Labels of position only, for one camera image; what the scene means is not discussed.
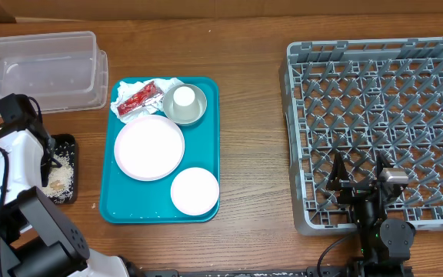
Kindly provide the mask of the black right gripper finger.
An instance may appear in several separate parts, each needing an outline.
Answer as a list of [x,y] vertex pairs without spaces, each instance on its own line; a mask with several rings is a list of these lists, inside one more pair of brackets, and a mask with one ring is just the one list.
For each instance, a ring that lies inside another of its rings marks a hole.
[[348,171],[341,154],[336,152],[326,189],[330,191],[339,191],[343,188],[345,183],[348,183]]
[[383,169],[391,168],[391,163],[382,152],[376,152],[376,177],[377,180],[382,180],[381,173]]

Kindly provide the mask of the brown food scrap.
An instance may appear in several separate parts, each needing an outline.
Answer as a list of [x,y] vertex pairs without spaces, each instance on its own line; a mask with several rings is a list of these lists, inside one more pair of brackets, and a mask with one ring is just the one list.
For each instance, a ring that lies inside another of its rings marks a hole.
[[61,183],[59,180],[52,182],[49,186],[50,189],[53,190],[62,190],[65,188],[65,185],[63,183]]

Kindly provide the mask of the pink plate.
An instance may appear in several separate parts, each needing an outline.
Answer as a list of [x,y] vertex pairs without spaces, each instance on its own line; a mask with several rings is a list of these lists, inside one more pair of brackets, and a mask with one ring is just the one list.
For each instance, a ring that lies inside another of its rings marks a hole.
[[117,135],[114,145],[118,167],[127,176],[144,182],[172,173],[184,152],[181,129],[160,115],[146,115],[129,122]]

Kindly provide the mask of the white napkin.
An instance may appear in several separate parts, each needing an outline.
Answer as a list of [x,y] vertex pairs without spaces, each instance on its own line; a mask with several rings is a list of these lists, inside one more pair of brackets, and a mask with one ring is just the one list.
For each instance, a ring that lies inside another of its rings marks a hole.
[[118,107],[123,104],[127,99],[131,98],[136,92],[139,92],[148,83],[154,82],[164,93],[168,92],[171,88],[177,85],[183,85],[183,82],[178,78],[151,78],[146,81],[137,81],[134,83],[127,83],[124,81],[119,82],[118,96],[111,103],[111,111],[116,117],[124,124],[127,124],[137,118],[146,115],[152,115],[156,112],[163,111],[163,98],[164,96],[155,96],[152,100],[148,100],[146,106],[134,109],[125,115],[119,115]]

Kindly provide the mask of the red snack wrapper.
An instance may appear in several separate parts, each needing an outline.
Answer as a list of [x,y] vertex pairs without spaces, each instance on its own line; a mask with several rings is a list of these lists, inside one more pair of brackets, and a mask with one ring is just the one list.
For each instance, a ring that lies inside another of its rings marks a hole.
[[163,90],[159,88],[154,81],[151,81],[130,98],[125,100],[122,104],[120,104],[118,106],[118,114],[120,116],[124,116],[133,112],[134,110],[153,105],[163,95]]

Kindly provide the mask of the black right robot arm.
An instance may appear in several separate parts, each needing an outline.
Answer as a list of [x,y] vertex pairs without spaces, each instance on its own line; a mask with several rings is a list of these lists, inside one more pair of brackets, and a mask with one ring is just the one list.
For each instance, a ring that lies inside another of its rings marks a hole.
[[349,207],[362,253],[337,269],[337,276],[413,275],[403,262],[411,258],[416,229],[403,219],[389,218],[386,212],[407,186],[405,170],[393,167],[383,154],[376,158],[375,178],[360,182],[350,180],[343,158],[335,154],[326,188],[338,192],[338,203]]

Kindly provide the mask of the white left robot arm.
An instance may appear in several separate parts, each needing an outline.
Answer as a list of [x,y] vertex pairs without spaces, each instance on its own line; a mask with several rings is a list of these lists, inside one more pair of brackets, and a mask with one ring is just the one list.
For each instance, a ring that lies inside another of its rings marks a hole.
[[0,276],[137,276],[127,260],[90,249],[42,192],[43,174],[58,162],[36,100],[7,95],[0,116]]

